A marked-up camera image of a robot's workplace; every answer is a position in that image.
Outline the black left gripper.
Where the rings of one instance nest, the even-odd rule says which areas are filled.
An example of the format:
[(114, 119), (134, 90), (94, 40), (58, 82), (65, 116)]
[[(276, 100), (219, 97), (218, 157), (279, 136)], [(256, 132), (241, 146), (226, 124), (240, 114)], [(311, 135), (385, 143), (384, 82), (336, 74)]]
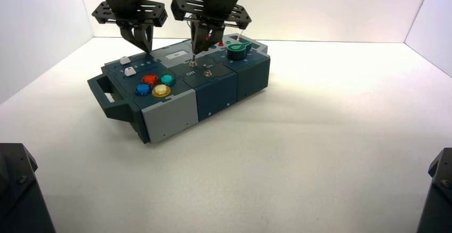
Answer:
[(165, 4), (148, 0), (105, 0), (92, 12), (98, 23), (128, 22), (132, 25), (121, 26), (123, 39), (135, 45), (145, 53), (152, 51), (154, 27), (162, 27), (167, 19)]

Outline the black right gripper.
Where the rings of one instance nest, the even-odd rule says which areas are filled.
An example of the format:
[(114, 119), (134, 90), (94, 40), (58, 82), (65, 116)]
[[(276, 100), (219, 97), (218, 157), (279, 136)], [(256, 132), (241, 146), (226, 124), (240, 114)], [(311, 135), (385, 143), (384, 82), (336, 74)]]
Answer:
[(172, 0), (171, 10), (175, 20), (194, 21), (190, 24), (193, 54), (207, 51), (219, 43), (224, 34), (224, 28), (205, 29), (200, 22), (239, 29), (246, 29), (252, 22), (238, 0)]

